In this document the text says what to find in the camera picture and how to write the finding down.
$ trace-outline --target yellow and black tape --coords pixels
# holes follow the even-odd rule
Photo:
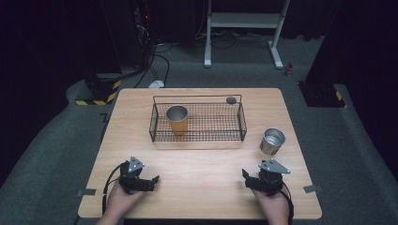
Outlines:
[[[339,91],[336,91],[336,97],[339,100],[339,102],[343,105],[344,104],[344,108],[347,108],[347,106],[345,105],[344,101],[343,101],[343,96],[342,94],[340,94]]]
[[[75,99],[75,102],[77,105],[109,105],[115,99],[120,83],[121,81],[115,82],[108,97],[104,99]]]

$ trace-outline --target white stand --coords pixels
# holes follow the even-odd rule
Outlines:
[[[268,42],[268,46],[275,62],[275,67],[282,69],[283,63],[276,45],[281,34],[289,3],[290,0],[284,0],[281,13],[212,13],[211,0],[208,0],[205,68],[211,67],[211,27],[249,27],[276,29],[274,39]]]

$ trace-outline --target metal cup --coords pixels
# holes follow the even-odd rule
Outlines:
[[[182,105],[172,105],[167,109],[166,117],[175,135],[184,135],[188,129],[188,110]]]
[[[274,156],[285,141],[283,132],[277,128],[269,128],[264,132],[260,149],[265,154]]]

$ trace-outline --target small black object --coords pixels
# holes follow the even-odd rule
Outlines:
[[[237,99],[234,97],[228,97],[226,99],[226,103],[233,105],[233,104],[237,103]]]
[[[140,179],[140,173],[143,170],[144,165],[135,157],[131,158],[131,161],[125,161],[120,167],[120,176],[119,176],[119,184],[126,191],[126,193],[130,194],[132,190],[138,191],[153,191],[155,185],[159,181],[159,176],[154,177],[152,180],[144,180]]]
[[[246,188],[264,192],[267,196],[272,196],[279,192],[283,187],[282,175],[278,172],[268,172],[260,169],[258,178],[251,177],[242,169],[242,175],[246,179]]]

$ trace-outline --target gray carpet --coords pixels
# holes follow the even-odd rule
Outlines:
[[[318,220],[295,224],[398,224],[398,185],[374,148],[343,85],[337,84],[347,108],[309,108],[300,93],[322,39],[282,38],[278,50],[294,71],[285,76],[275,69],[265,41],[237,42],[213,48],[212,67],[204,68],[204,47],[163,45],[159,55],[170,62],[166,88],[277,87],[282,90],[308,170],[323,211]],[[228,42],[214,41],[218,47]],[[164,79],[166,62],[155,57],[153,68]],[[132,88],[141,75],[123,80]],[[147,88],[148,72],[138,87]],[[74,98],[84,85],[66,93],[68,107],[33,140],[0,190],[0,224],[73,224],[96,155],[105,123],[101,113],[114,105],[77,106]],[[78,224],[94,224],[80,218]]]

